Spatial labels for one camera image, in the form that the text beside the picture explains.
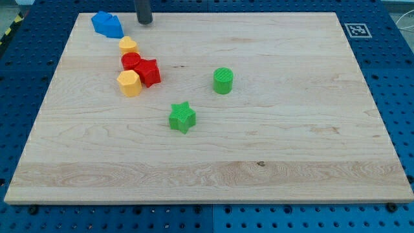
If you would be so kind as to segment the black cylindrical robot arm tip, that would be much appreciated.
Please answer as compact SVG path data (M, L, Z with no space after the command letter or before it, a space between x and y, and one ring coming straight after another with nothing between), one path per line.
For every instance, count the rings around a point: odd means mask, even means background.
M153 21L151 1L150 0L134 0L136 17L140 24L148 25Z

